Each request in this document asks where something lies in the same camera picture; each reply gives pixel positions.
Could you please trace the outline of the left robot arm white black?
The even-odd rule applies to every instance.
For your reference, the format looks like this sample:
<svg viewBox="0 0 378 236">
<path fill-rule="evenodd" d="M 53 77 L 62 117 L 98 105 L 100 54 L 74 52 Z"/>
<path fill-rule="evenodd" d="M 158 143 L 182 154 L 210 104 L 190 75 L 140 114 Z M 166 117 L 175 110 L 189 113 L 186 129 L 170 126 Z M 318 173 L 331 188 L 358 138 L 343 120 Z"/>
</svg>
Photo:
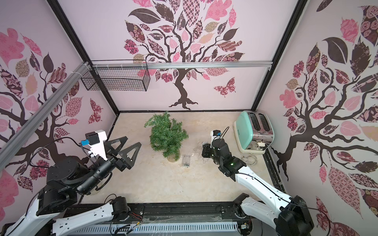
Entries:
<svg viewBox="0 0 378 236">
<path fill-rule="evenodd" d="M 78 202 L 78 195 L 90 195 L 92 190 L 101 190 L 101 181 L 109 182 L 114 169 L 131 169 L 141 148 L 137 142 L 127 148 L 127 137 L 108 141 L 105 132 L 86 134 L 80 147 L 89 145 L 91 154 L 97 160 L 86 167 L 69 157 L 47 170 L 46 186 L 41 189 L 27 211 L 13 225 L 4 226 L 3 236 L 36 236 L 47 232 L 45 226 L 52 223 L 52 236 L 66 236 L 76 230 L 94 224 L 112 221 L 125 221 L 133 212 L 124 197 L 116 197 L 110 202 L 74 216 L 57 218 L 70 206 Z"/>
</svg>

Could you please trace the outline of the small green christmas tree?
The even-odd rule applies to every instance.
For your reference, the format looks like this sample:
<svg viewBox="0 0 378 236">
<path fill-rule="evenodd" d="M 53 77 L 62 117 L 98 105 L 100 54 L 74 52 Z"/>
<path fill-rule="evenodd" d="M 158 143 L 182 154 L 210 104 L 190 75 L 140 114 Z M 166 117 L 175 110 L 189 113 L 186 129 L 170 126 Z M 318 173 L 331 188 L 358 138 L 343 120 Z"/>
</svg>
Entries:
<svg viewBox="0 0 378 236">
<path fill-rule="evenodd" d="M 161 151 L 164 158 L 173 159 L 174 162 L 180 159 L 182 143 L 189 138 L 182 122 L 171 118 L 166 111 L 154 114 L 145 122 L 144 127 L 151 129 L 150 145 L 154 151 Z"/>
</svg>

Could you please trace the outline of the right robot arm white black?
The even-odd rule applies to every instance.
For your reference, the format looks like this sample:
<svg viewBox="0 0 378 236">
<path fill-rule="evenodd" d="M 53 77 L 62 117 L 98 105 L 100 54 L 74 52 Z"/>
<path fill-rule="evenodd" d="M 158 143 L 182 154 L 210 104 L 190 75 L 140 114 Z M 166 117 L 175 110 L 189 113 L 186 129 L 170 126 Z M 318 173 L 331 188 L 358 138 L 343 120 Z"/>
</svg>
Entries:
<svg viewBox="0 0 378 236">
<path fill-rule="evenodd" d="M 210 158 L 218 169 L 234 182 L 246 187 L 259 200 L 245 197 L 237 208 L 275 229 L 279 236 L 309 236 L 314 228 L 306 202 L 276 189 L 259 177 L 244 161 L 233 156 L 224 139 L 202 145 L 202 157 Z"/>
</svg>

